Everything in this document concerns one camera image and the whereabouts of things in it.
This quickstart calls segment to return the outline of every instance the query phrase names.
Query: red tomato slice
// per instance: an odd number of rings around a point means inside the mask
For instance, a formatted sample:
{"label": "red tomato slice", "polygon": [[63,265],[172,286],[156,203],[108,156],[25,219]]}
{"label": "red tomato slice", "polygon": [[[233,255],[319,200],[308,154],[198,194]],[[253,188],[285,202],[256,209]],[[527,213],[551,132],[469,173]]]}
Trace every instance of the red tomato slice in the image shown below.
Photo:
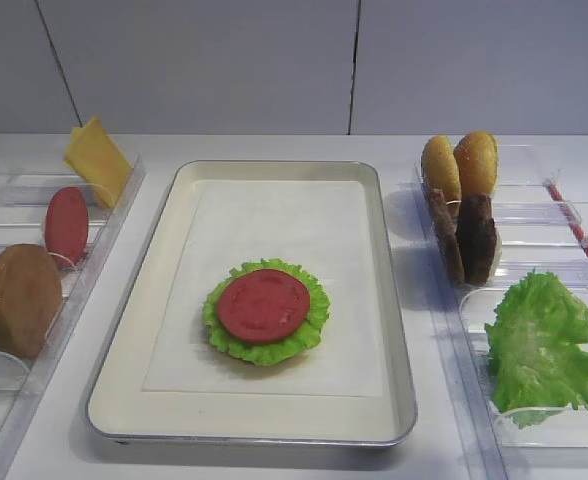
{"label": "red tomato slice", "polygon": [[[74,264],[83,256],[89,228],[87,207],[83,194],[76,187],[66,187],[50,200],[45,217],[45,246],[48,252],[69,258]],[[69,262],[53,256],[59,267]]]}
{"label": "red tomato slice", "polygon": [[216,305],[227,331],[249,343],[275,343],[289,337],[309,309],[310,294],[303,283],[267,268],[235,279]]}

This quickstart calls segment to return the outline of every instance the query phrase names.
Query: lettuce leaf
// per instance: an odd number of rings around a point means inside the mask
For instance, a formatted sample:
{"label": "lettuce leaf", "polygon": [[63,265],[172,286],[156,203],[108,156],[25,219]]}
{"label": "lettuce leaf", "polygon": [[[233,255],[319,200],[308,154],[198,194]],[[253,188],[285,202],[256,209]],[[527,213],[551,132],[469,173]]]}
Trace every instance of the lettuce leaf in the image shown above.
{"label": "lettuce leaf", "polygon": [[[485,324],[489,370],[496,377],[492,399],[500,412],[523,407],[588,410],[588,307],[552,273],[530,273],[513,285]],[[523,428],[556,412],[522,411]]]}
{"label": "lettuce leaf", "polygon": [[[239,340],[227,331],[216,313],[216,303],[235,278],[264,268],[289,273],[302,282],[310,294],[310,309],[301,326],[289,337],[276,343],[254,345]],[[321,331],[329,318],[330,300],[314,275],[302,270],[300,265],[289,265],[278,258],[243,263],[240,269],[230,270],[230,275],[208,295],[203,306],[203,320],[210,329],[210,343],[219,351],[256,365],[270,366],[321,343]]]}

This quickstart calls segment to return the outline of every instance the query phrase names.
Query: plastic holder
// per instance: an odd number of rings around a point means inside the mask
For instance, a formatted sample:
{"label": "plastic holder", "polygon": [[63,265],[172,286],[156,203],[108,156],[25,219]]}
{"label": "plastic holder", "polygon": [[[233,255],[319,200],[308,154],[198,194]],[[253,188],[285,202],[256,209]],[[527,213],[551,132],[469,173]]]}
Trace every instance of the plastic holder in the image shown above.
{"label": "plastic holder", "polygon": [[85,255],[77,265],[59,269],[64,301],[38,358],[28,362],[0,352],[0,478],[11,465],[145,177],[138,154],[130,148],[121,149],[126,158],[135,161],[121,198],[111,211],[101,208],[92,185],[74,174],[0,174],[0,253],[15,243],[43,245],[47,207],[61,188],[78,187],[89,213]]}
{"label": "plastic holder", "polygon": [[[514,152],[511,147],[499,147],[499,151],[503,165],[504,158]],[[534,153],[522,154],[520,147],[519,152],[522,159],[537,158]],[[472,478],[507,479],[533,465],[588,466],[588,411],[524,409],[529,414],[558,414],[519,429],[513,417],[524,410],[501,414],[491,398],[489,345],[483,327],[494,322],[494,309],[511,285],[531,271],[553,272],[588,305],[588,202],[563,200],[556,187],[560,168],[541,169],[536,160],[532,163],[517,169],[527,172],[522,174],[525,180],[499,183],[493,194],[502,251],[495,274],[483,288],[455,287],[449,281],[432,228],[420,165],[415,169],[412,188],[441,301],[430,308],[450,394],[465,398],[455,401],[454,409],[466,441],[467,463],[477,467],[470,467]]]}

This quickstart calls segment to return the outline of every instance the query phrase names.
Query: white table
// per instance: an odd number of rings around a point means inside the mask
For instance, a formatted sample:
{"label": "white table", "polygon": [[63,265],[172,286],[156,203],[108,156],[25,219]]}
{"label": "white table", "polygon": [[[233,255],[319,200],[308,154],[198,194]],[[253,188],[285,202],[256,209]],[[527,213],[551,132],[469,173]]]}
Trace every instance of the white table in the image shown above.
{"label": "white table", "polygon": [[[358,160],[379,171],[396,268],[416,270],[420,227],[399,183],[427,137],[131,136],[147,176],[69,341],[14,463],[10,479],[467,479],[453,405],[421,282],[400,278],[401,303],[419,419],[409,439],[378,453],[220,447],[140,447],[104,443],[84,421],[88,381],[96,368],[121,295],[172,175],[196,159]],[[65,171],[67,136],[0,135],[0,168],[20,165]],[[552,145],[566,160],[559,186],[567,199],[588,200],[588,137],[503,137],[505,144]],[[533,470],[532,478],[574,478],[581,472]]]}

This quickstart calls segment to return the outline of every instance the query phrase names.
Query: cheese slice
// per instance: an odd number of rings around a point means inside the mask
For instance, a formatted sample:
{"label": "cheese slice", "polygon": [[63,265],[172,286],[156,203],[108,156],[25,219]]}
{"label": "cheese slice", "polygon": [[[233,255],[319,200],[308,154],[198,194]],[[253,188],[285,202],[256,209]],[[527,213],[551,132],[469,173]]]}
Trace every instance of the cheese slice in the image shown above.
{"label": "cheese slice", "polygon": [[70,139],[65,163],[91,184],[99,204],[114,208],[132,167],[97,117],[92,117],[83,128],[74,128]]}

